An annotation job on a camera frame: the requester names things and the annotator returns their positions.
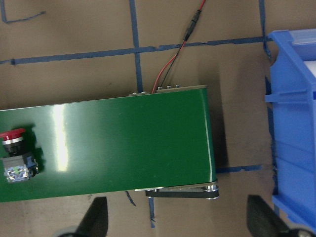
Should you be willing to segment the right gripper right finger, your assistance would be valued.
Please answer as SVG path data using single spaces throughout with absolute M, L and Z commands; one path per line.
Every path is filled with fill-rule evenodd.
M 247 197 L 246 224 L 252 237 L 290 237 L 290 228 L 258 195 Z

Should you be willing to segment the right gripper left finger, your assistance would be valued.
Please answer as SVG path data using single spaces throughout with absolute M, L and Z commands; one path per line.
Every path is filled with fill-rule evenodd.
M 105 237 L 108 232 L 106 197 L 96 197 L 77 227 L 75 237 Z

